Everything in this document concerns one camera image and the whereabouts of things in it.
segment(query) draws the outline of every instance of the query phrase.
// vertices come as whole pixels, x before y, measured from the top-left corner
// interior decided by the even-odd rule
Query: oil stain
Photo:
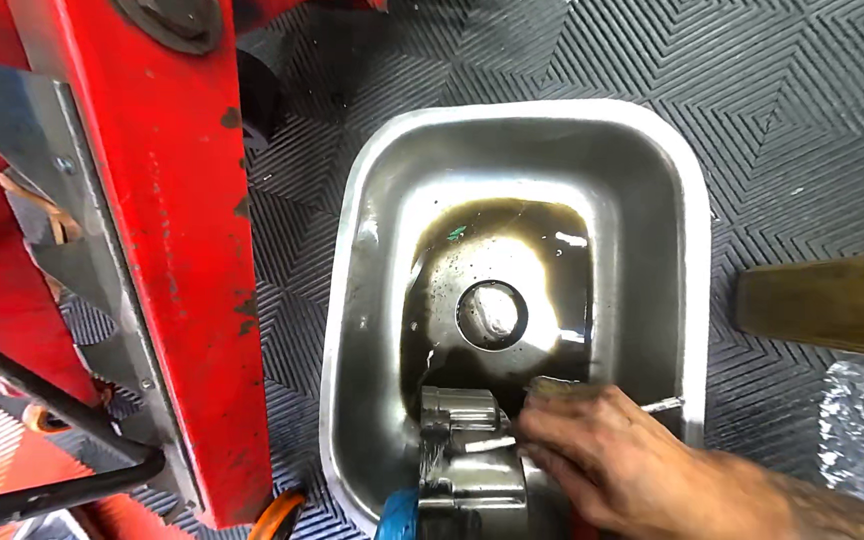
[[[571,243],[561,240],[562,235]],[[500,243],[494,245],[501,245],[506,240],[520,242],[527,247],[523,253],[534,254],[529,257],[535,257],[544,272],[544,296],[558,328],[571,332],[560,333],[548,350],[525,339],[505,350],[481,350],[461,337],[455,322],[455,303],[464,291],[452,287],[448,280],[499,280],[520,291],[529,289],[529,283],[513,282],[508,272],[498,272],[498,265],[509,264],[508,255],[490,265],[491,255],[481,256],[485,251],[462,249],[464,243],[485,246],[495,241]],[[479,255],[473,259],[470,254]],[[592,321],[587,318],[587,308],[592,298],[592,255],[588,226],[574,209],[520,199],[489,199],[451,207],[422,233],[413,257],[413,267],[418,265],[421,269],[406,293],[400,341],[400,391],[414,418],[418,419],[422,385],[485,388],[503,411],[516,416],[533,377],[575,381],[590,377]],[[530,317],[535,313],[531,308],[529,312]],[[534,318],[529,319],[530,325],[534,322]]]

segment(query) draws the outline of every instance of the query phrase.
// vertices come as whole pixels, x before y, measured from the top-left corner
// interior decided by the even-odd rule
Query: rubber floor mat
[[[247,172],[275,486],[312,491],[294,538],[361,535],[318,464],[332,252],[359,148],[424,107],[610,97],[675,126],[712,207],[706,445],[817,479],[838,353],[735,331],[730,298],[744,268],[864,253],[864,0],[304,4],[239,46],[284,93]]]

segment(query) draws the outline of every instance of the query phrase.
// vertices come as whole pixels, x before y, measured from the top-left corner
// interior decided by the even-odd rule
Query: blue plastic
[[[415,540],[419,489],[399,489],[385,499],[375,540]]]

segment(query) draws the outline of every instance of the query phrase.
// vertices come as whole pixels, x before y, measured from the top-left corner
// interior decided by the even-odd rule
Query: bolt
[[[58,172],[69,175],[75,173],[75,163],[72,162],[72,159],[69,159],[64,155],[56,155],[52,163],[55,168],[58,169]]]

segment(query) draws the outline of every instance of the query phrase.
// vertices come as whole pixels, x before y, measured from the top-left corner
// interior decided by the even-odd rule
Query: drain hole
[[[508,349],[522,339],[529,312],[509,283],[479,281],[465,289],[455,312],[462,337],[486,351]]]

